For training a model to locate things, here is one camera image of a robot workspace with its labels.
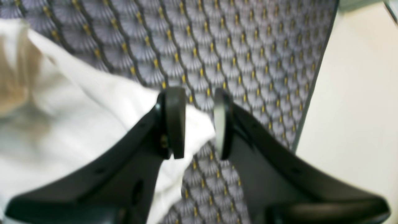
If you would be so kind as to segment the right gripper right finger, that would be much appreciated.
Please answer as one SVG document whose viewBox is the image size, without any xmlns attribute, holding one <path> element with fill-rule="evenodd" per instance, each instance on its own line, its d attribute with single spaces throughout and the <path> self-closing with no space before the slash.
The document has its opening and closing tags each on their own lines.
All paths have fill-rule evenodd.
<svg viewBox="0 0 398 224">
<path fill-rule="evenodd" d="M 387 201 L 335 179 L 281 145 L 218 88 L 215 149 L 237 170 L 253 224 L 381 224 Z"/>
</svg>

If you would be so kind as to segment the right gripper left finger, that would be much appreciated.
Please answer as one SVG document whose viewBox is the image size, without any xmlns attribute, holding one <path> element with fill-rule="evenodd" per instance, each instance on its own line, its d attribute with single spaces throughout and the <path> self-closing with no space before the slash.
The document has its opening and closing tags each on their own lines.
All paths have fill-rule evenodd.
<svg viewBox="0 0 398 224">
<path fill-rule="evenodd" d="M 164 160 L 184 158 L 186 95 L 164 89 L 155 106 L 91 163 L 9 202 L 6 224 L 145 224 Z"/>
</svg>

